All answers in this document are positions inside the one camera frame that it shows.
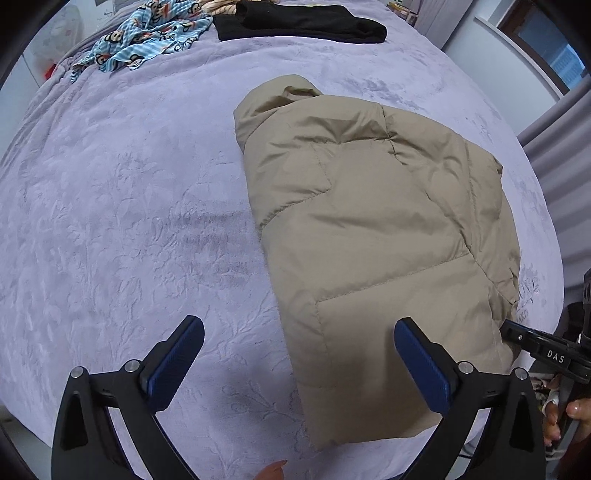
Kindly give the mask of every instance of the beige puffer jacket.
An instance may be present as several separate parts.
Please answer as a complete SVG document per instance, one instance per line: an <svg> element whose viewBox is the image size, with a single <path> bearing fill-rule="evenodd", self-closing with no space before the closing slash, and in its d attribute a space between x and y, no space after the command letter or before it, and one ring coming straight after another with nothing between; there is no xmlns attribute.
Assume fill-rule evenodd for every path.
<svg viewBox="0 0 591 480"><path fill-rule="evenodd" d="M300 76L235 113L252 212L314 445L436 424L392 342L412 317L457 360L505 372L519 245L501 165L415 113Z"/></svg>

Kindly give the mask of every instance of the black folded clothing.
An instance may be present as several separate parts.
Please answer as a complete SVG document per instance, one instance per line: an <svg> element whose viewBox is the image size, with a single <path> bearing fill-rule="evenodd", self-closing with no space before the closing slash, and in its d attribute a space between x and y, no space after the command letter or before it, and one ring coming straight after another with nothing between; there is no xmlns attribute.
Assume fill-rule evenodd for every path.
<svg viewBox="0 0 591 480"><path fill-rule="evenodd" d="M288 7L241 0L236 4L236 15L215 15L213 23L221 41L283 35L347 43L382 43L387 33L382 24L354 17L341 5Z"/></svg>

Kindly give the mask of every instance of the blue monkey print fabric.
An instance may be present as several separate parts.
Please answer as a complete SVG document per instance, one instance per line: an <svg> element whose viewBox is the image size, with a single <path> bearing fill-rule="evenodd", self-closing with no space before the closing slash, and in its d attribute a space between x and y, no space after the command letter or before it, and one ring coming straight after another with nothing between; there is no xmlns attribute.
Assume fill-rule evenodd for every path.
<svg viewBox="0 0 591 480"><path fill-rule="evenodd" d="M186 50L212 21L194 0L149 1L72 65L72 83L93 63L103 72L133 70L156 55Z"/></svg>

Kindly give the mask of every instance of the window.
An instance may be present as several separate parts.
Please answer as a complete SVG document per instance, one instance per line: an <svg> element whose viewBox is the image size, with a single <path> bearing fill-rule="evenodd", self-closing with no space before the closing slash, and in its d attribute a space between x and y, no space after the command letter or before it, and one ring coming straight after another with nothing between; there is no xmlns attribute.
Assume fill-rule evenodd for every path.
<svg viewBox="0 0 591 480"><path fill-rule="evenodd" d="M499 29L546 72L562 93L587 75L583 62L558 27L531 0L517 0Z"/></svg>

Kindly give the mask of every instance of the bed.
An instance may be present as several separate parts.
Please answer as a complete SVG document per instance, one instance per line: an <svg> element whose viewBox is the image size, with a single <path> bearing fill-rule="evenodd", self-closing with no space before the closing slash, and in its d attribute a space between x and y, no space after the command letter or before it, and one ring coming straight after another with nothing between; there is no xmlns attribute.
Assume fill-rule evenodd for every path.
<svg viewBox="0 0 591 480"><path fill-rule="evenodd" d="M385 479L427 441L432 430L316 452L307 439L232 118L252 88L282 74L420 113L494 154L521 248L518 321L556 328L556 233L509 126L445 54L378 0L314 3L379 21L386 42L220 43L212 26L189 50L134 71L91 67L72 84L68 67L93 36L33 99L0 162L0 399L48 445L74 366L96 373L143 358L187 314L203 319L205 345L158 418L200 478L252 479L286 459L288 478ZM517 362L527 367L531 358ZM136 472L149 478L114 421Z"/></svg>

